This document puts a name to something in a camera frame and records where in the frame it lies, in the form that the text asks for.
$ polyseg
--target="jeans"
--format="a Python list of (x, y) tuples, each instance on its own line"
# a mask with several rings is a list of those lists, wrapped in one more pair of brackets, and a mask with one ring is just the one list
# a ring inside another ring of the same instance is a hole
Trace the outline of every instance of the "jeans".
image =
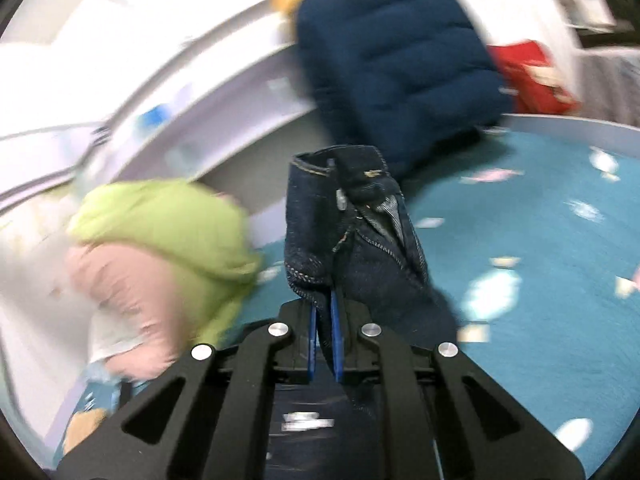
[(402, 192), (376, 148), (332, 146), (296, 156), (286, 219), (287, 281), (315, 306), (331, 367), (335, 289), (410, 344), (456, 341), (457, 321), (431, 283)]

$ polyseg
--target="red fabric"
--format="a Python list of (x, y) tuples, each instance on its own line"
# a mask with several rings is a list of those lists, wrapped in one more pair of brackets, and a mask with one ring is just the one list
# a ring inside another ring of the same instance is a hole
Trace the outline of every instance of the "red fabric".
[(519, 114), (562, 115), (580, 103), (563, 87), (550, 56), (535, 41), (506, 46), (489, 46), (498, 69), (518, 91)]

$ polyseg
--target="green garment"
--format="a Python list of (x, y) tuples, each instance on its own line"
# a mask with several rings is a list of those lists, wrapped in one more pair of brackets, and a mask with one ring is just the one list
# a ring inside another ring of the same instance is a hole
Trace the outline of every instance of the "green garment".
[(182, 179), (98, 187), (84, 198), (68, 232), (80, 243), (131, 243), (164, 256), (198, 341), (214, 346), (223, 342), (260, 270), (244, 211)]

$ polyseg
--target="silver screw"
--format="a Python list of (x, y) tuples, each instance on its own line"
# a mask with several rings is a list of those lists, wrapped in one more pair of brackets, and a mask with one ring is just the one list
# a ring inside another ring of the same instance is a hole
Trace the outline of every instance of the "silver screw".
[(375, 323), (367, 323), (362, 326), (362, 333), (367, 337), (375, 337), (382, 334), (382, 329), (380, 325)]
[(289, 327), (284, 323), (274, 323), (269, 326), (269, 333), (274, 337), (282, 337), (289, 331)]
[(443, 357), (455, 357), (458, 355), (458, 347), (453, 343), (440, 343), (438, 345), (438, 352)]
[(197, 345), (191, 349), (191, 357), (196, 359), (196, 361), (204, 361), (204, 359), (209, 359), (213, 354), (213, 350), (209, 345)]

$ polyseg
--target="triangular cutout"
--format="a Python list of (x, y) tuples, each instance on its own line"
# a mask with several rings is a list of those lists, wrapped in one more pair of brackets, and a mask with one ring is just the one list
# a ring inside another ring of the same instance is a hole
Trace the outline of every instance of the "triangular cutout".
[(465, 376), (462, 382), (478, 414), (482, 432), (489, 442), (496, 442), (520, 431), (520, 425), (513, 415), (473, 377)]
[(160, 442), (184, 388), (184, 383), (185, 380), (180, 377), (167, 384), (160, 393), (123, 424), (123, 431), (147, 444)]

